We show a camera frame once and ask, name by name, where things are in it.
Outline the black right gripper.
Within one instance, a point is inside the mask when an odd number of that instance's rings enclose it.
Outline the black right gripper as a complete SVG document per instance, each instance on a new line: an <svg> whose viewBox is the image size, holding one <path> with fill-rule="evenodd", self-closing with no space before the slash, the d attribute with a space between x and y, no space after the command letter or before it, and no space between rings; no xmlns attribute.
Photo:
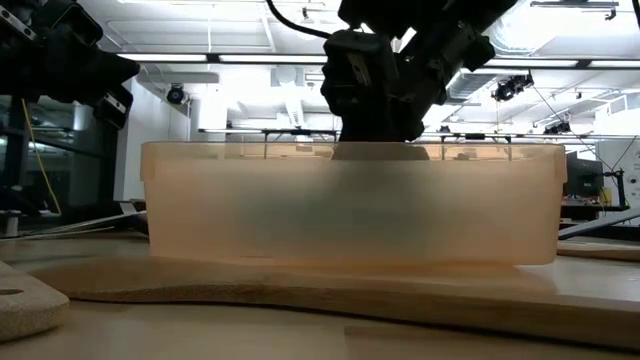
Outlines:
<svg viewBox="0 0 640 360"><path fill-rule="evenodd" d="M418 32L399 53L386 35L340 30L324 51L321 94L342 120L332 160L429 160L406 142L424 132L424 116L446 102L460 69L495 57L489 38L464 22Z"/></svg>

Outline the black ceiling device cluster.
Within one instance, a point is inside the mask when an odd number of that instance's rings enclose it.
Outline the black ceiling device cluster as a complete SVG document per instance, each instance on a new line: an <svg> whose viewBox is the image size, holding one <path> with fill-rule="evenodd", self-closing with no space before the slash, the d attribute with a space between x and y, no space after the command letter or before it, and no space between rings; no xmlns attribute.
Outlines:
<svg viewBox="0 0 640 360"><path fill-rule="evenodd" d="M496 89L492 91L491 97L496 102L507 102L533 85L534 79L531 73L513 75L508 79L499 81Z"/></svg>

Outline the long ceiling light bar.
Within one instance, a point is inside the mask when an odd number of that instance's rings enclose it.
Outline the long ceiling light bar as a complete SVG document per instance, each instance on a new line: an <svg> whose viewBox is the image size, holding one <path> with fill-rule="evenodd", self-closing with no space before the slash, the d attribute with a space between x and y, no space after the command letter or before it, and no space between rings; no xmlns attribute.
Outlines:
<svg viewBox="0 0 640 360"><path fill-rule="evenodd" d="M227 63L227 64L304 64L321 65L327 61L324 55L284 54L196 54L196 53L118 53L118 56L140 63ZM496 58L489 60L487 68L577 68L640 70L640 60L591 60L545 58Z"/></svg>

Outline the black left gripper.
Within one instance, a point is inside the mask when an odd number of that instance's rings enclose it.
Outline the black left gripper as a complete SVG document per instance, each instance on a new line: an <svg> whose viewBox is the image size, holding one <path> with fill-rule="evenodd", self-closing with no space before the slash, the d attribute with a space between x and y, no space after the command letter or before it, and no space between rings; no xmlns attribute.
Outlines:
<svg viewBox="0 0 640 360"><path fill-rule="evenodd" d="M125 81L140 65L83 44L67 26L53 28L51 0L0 0L0 95L80 103L118 129L133 95Z"/></svg>

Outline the wooden slotted spork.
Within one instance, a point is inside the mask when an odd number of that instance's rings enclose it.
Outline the wooden slotted spork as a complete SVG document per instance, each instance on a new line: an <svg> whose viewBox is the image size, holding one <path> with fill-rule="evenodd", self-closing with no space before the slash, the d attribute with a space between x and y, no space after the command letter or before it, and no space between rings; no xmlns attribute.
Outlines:
<svg viewBox="0 0 640 360"><path fill-rule="evenodd" d="M69 304L61 292L0 261L0 343L61 326Z"/></svg>

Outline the black computer monitor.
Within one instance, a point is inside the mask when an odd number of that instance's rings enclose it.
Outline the black computer monitor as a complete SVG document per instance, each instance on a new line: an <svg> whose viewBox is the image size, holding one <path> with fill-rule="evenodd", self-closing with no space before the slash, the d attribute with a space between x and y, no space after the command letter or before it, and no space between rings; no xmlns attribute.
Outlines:
<svg viewBox="0 0 640 360"><path fill-rule="evenodd" d="M567 182L564 194L578 197L597 197L603 187L603 166L599 161L578 158L577 152L566 155Z"/></svg>

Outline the silver table knife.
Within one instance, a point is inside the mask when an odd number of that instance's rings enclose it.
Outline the silver table knife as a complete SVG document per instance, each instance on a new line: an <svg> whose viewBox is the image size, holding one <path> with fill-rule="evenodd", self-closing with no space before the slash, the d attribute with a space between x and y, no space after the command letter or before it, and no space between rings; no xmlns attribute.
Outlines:
<svg viewBox="0 0 640 360"><path fill-rule="evenodd" d="M125 214L121 214L121 215L104 217L104 218L84 221L84 222L75 223L75 224L58 226L58 227L54 227L54 228L46 229L46 230L39 230L39 231L35 231L35 232L29 232L29 233L25 233L24 236L53 235L53 234L59 234L59 233L65 233L65 232L72 232L72 231L75 231L75 230L86 230L86 229L90 229L90 228L96 228L98 225L123 225L128 220L131 220L131 219L141 220L141 221L145 222L146 221L146 215L147 215L147 211L146 210L139 211L139 212L133 212L133 213L125 213Z"/></svg>

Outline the silver ventilation duct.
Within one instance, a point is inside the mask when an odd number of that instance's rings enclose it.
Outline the silver ventilation duct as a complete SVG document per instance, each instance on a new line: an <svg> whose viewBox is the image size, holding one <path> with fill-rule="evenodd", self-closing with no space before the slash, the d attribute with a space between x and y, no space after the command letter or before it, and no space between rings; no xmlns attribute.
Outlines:
<svg viewBox="0 0 640 360"><path fill-rule="evenodd" d="M494 84L499 77L499 74L486 72L484 69L476 72L462 69L446 85L446 102L459 104L468 101L477 91L487 89Z"/></svg>

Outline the long wooden spatula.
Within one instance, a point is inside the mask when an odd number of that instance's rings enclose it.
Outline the long wooden spatula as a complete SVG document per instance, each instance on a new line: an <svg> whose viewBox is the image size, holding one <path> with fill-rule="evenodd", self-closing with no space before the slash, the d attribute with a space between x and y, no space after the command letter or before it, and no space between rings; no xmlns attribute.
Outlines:
<svg viewBox="0 0 640 360"><path fill-rule="evenodd" d="M640 263L640 246L593 242L559 242L559 256Z"/></svg>

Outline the black ceiling spotlight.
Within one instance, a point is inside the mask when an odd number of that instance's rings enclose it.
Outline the black ceiling spotlight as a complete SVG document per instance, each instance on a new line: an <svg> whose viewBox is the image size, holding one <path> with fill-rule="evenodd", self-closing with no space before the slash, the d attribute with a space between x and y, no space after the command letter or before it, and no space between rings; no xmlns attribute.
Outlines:
<svg viewBox="0 0 640 360"><path fill-rule="evenodd" d="M166 93L166 100L173 105L184 105L189 101L189 95L183 83L173 83Z"/></svg>

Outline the orange translucent bin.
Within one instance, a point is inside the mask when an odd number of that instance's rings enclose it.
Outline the orange translucent bin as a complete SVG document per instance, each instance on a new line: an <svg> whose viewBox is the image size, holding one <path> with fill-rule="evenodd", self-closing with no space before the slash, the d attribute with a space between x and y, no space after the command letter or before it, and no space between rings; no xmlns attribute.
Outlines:
<svg viewBox="0 0 640 360"><path fill-rule="evenodd" d="M545 265L556 144L149 142L153 255L299 266Z"/></svg>

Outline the dark wooden spoon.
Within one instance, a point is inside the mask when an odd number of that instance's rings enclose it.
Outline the dark wooden spoon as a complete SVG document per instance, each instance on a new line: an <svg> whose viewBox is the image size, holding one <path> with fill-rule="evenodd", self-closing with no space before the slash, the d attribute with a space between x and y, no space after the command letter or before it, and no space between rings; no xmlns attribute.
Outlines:
<svg viewBox="0 0 640 360"><path fill-rule="evenodd" d="M640 352L640 269L551 266L291 266L163 257L95 258L39 269L74 300L219 303L488 330Z"/></svg>

